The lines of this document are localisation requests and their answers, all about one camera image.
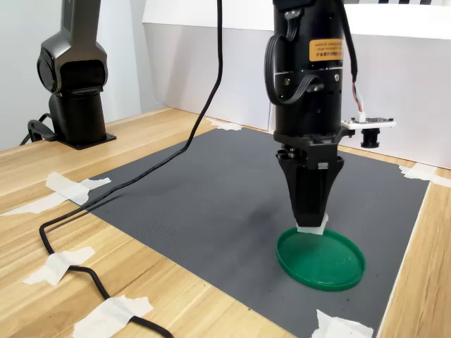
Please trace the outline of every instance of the masking tape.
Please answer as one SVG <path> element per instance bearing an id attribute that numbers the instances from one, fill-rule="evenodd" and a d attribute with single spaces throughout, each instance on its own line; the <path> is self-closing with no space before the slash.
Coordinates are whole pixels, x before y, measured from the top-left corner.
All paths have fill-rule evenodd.
<path id="1" fill-rule="evenodd" d="M 80 265 L 95 254 L 93 248 L 83 248 L 77 251 L 63 251 L 50 255 L 45 265 L 32 273 L 23 284 L 36 284 L 46 280 L 51 285 L 57 285 L 71 265 Z"/>
<path id="2" fill-rule="evenodd" d="M 207 118 L 208 121 L 211 122 L 211 125 L 215 125 L 217 129 L 224 129 L 224 130 L 241 130 L 241 125 L 238 125 L 236 123 L 229 123 L 229 122 L 221 122 L 212 120 L 210 118 Z"/>
<path id="3" fill-rule="evenodd" d="M 320 227 L 300 227 L 298 224 L 296 224 L 296 228 L 298 232 L 322 235 L 324 233 L 324 229 L 326 228 L 326 223 L 328 222 L 328 220 L 329 216 L 327 215 L 327 213 L 324 213 L 323 222 L 321 223 Z"/>
<path id="4" fill-rule="evenodd" d="M 111 337 L 123 329 L 131 317 L 134 315 L 142 317 L 152 309 L 147 297 L 138 299 L 128 299 L 125 296 L 108 298 L 87 317 L 75 324 L 72 337 Z"/>
<path id="5" fill-rule="evenodd" d="M 330 317 L 320 310 L 316 310 L 318 329 L 311 338 L 371 338 L 373 329 L 358 322 Z"/>
<path id="6" fill-rule="evenodd" d="M 24 206 L 20 206 L 19 208 L 8 211 L 0 216 L 16 215 L 19 213 L 41 213 L 42 211 L 53 208 L 68 199 L 81 206 L 89 199 L 88 192 L 90 190 L 96 189 L 110 182 L 111 180 L 109 178 L 104 178 L 102 180 L 88 179 L 77 183 L 58 173 L 50 173 L 47 177 L 46 186 L 55 191 L 53 194 L 25 204 Z"/>
<path id="7" fill-rule="evenodd" d="M 435 169 L 437 168 L 423 163 L 417 163 L 412 168 L 400 165 L 401 173 L 404 174 L 406 178 L 431 181 L 432 183 L 451 188 L 451 180 L 436 175 Z"/>

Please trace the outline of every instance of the gray mat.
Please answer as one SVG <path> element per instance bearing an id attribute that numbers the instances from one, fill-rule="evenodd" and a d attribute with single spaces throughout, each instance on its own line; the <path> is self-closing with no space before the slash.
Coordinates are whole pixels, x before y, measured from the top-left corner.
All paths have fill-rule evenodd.
<path id="1" fill-rule="evenodd" d="M 122 183 L 179 148 L 96 178 Z M 377 330 L 428 183 L 404 178 L 397 165 L 340 154 L 345 167 L 330 193 L 327 228 L 351 239 L 367 268 L 353 289 L 322 292 L 294 281 L 276 259 L 279 235 L 295 225 L 278 149 L 254 130 L 207 132 L 93 214 L 298 337 L 317 328 L 316 309 Z"/>

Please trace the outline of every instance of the orange warning label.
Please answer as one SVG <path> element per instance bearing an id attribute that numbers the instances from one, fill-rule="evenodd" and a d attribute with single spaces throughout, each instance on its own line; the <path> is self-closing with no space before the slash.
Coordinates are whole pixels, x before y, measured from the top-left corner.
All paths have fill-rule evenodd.
<path id="1" fill-rule="evenodd" d="M 310 41 L 310 61 L 343 59 L 343 40 L 322 39 Z"/>

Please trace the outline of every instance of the black cable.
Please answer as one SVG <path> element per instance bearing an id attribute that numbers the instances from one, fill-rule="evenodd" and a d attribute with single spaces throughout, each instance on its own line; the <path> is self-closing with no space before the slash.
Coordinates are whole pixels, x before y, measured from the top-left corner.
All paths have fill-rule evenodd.
<path id="1" fill-rule="evenodd" d="M 41 236 L 42 243 L 44 244 L 45 249 L 47 250 L 47 252 L 49 254 L 54 254 L 55 251 L 52 249 L 50 242 L 47 239 L 47 236 L 45 233 L 46 227 L 49 227 L 50 225 L 56 224 L 58 222 L 61 222 L 62 220 L 72 217 L 82 211 L 85 211 L 88 208 L 91 208 L 95 204 L 99 203 L 101 200 L 105 199 L 107 196 L 118 191 L 119 189 L 128 187 L 129 185 L 141 180 L 142 178 L 146 177 L 148 174 L 152 173 L 156 169 L 167 164 L 167 162 L 172 161 L 175 157 L 179 156 L 180 154 L 183 154 L 188 149 L 188 147 L 191 145 L 192 139 L 194 138 L 194 135 L 196 134 L 197 128 L 199 127 L 199 124 L 200 124 L 202 118 L 204 117 L 206 111 L 210 107 L 211 101 L 213 100 L 214 95 L 215 95 L 216 91 L 218 90 L 219 85 L 221 84 L 221 80 L 222 80 L 222 76 L 223 76 L 223 4 L 222 4 L 222 0 L 216 0 L 216 1 L 217 1 L 217 12 L 218 12 L 218 77 L 216 79 L 213 89 L 211 90 L 209 98 L 206 100 L 206 103 L 205 103 L 204 108 L 202 109 L 202 112 L 200 113 L 199 117 L 196 120 L 196 123 L 194 124 L 194 127 L 192 128 L 191 134 L 188 137 L 188 140 L 186 141 L 185 145 L 183 146 L 183 148 L 176 151 L 174 154 L 172 154 L 171 156 L 169 156 L 162 162 L 160 162 L 157 165 L 154 165 L 153 167 L 151 167 L 150 169 L 144 171 L 141 175 L 133 178 L 132 180 L 129 180 L 123 184 L 119 184 L 119 185 L 115 186 L 114 188 L 108 190 L 103 195 L 97 197 L 96 199 L 92 200 L 91 202 L 87 202 L 85 205 L 75 209 L 74 211 L 71 211 L 70 213 L 67 213 L 58 218 L 55 218 L 54 220 L 50 220 L 49 222 L 45 222 L 44 224 L 42 224 L 39 227 L 39 234 Z M 103 298 L 108 299 L 110 297 L 108 292 L 105 290 L 105 287 L 100 282 L 99 277 L 93 271 L 93 269 L 86 268 L 83 266 L 78 266 L 78 265 L 71 265 L 69 267 L 69 270 L 78 271 L 78 272 L 82 272 L 82 273 L 89 273 L 91 275 L 92 279 L 94 280 L 94 283 L 95 283 L 97 289 L 100 291 L 101 295 L 103 296 Z M 173 338 L 173 335 L 168 330 L 164 329 L 163 327 L 161 327 L 155 323 L 149 322 L 148 320 L 145 320 L 143 318 L 138 318 L 135 316 L 135 317 L 132 317 L 130 319 L 130 321 L 137 323 L 141 326 L 147 327 L 155 332 L 158 332 L 165 338 Z"/>
<path id="2" fill-rule="evenodd" d="M 289 106 L 290 104 L 295 104 L 304 95 L 304 93 L 307 91 L 310 85 L 313 84 L 313 82 L 321 84 L 321 79 L 319 78 L 319 76 L 308 74 L 302 78 L 301 82 L 296 88 L 295 93 L 289 99 L 281 99 L 276 92 L 274 85 L 274 56 L 276 53 L 276 45 L 280 40 L 285 40 L 285 42 L 293 41 L 296 37 L 298 27 L 298 19 L 289 19 L 286 36 L 274 35 L 269 39 L 268 44 L 266 45 L 264 64 L 266 92 L 268 93 L 269 101 L 277 106 Z"/>
<path id="3" fill-rule="evenodd" d="M 352 42 L 350 24 L 347 21 L 345 5 L 342 0 L 335 0 L 335 4 L 337 5 L 338 16 L 340 17 L 343 32 L 345 33 L 347 50 L 350 53 L 352 82 L 354 83 L 357 81 L 357 55 L 355 53 L 354 42 Z"/>
<path id="4" fill-rule="evenodd" d="M 43 116 L 41 116 L 39 118 L 40 122 L 44 122 L 44 120 L 46 118 L 51 118 L 49 113 L 45 113 Z M 25 138 L 22 140 L 22 142 L 19 144 L 19 146 L 23 146 L 24 144 L 26 144 L 28 142 L 28 140 L 30 139 L 30 134 L 27 134 L 27 136 L 25 136 Z"/>

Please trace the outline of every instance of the green lid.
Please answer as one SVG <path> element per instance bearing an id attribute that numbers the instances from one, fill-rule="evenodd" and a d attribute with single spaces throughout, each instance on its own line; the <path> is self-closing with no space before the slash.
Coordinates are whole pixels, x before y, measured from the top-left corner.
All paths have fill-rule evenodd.
<path id="1" fill-rule="evenodd" d="M 366 263 L 363 253 L 348 238 L 332 230 L 322 236 L 285 231 L 277 241 L 277 258 L 295 280 L 314 289 L 341 291 L 360 282 Z"/>

